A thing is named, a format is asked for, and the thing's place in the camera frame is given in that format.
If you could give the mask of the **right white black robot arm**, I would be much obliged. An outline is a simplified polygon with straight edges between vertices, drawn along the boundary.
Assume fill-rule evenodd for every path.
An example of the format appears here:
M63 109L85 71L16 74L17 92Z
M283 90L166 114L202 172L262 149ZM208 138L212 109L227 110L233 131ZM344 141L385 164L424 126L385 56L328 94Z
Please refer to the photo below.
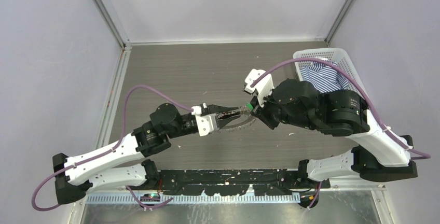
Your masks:
M393 140L386 135L366 101L354 91L321 93L310 82L295 79L274 86L270 77L245 90L255 94L252 115L270 129L293 125L356 142L356 147L337 156L301 160L296 181L303 188L348 175L379 183L418 176L416 163L404 149L411 137Z

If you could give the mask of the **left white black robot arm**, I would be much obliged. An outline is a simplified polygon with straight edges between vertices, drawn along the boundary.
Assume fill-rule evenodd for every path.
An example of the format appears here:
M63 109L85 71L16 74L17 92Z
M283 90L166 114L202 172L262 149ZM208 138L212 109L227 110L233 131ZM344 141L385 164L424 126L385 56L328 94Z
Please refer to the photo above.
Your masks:
M206 136L240 118L238 107L201 104L187 114L175 105L164 103L150 115L150 120L125 135L121 141L83 155L64 153L52 157L57 203L70 204L87 194L110 187L140 186L155 189L159 175L153 162L121 167L147 158L171 147L170 139L185 135Z

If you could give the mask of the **blue striped shirt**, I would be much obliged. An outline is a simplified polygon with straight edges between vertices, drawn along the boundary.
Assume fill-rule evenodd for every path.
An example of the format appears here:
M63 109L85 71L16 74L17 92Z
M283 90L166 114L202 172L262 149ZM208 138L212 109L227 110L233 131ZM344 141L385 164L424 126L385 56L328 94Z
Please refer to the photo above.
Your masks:
M350 85L348 79L340 72L319 62L311 62L301 67L300 73L303 80L312 83L320 93L348 89Z

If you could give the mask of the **white plastic basket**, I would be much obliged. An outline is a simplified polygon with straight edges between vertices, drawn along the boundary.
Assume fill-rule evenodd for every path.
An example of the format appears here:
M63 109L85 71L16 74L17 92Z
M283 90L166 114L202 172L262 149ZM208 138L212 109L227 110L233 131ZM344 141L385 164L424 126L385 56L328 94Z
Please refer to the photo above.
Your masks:
M344 90L351 90L359 94L360 91L358 90L358 88L352 84L354 81L360 86L360 88L362 88L363 90L365 89L354 65L351 62L351 59L349 58L345 50L341 48L319 48L296 51L293 54L293 58L315 58L329 62L338 67L338 72L345 76L350 82L348 89ZM300 73L300 68L309 65L311 62L316 61L295 63L296 72L300 81L304 81Z

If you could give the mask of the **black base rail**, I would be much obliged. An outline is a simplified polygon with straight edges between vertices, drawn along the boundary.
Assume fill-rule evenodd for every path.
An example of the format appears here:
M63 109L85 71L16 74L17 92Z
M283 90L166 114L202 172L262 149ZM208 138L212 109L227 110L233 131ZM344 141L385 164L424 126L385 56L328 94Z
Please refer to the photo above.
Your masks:
M232 169L232 170L158 170L153 162L145 162L147 181L134 190L153 190L166 195L242 196L253 191L256 196L288 195L328 189L322 183L306 179L297 170Z

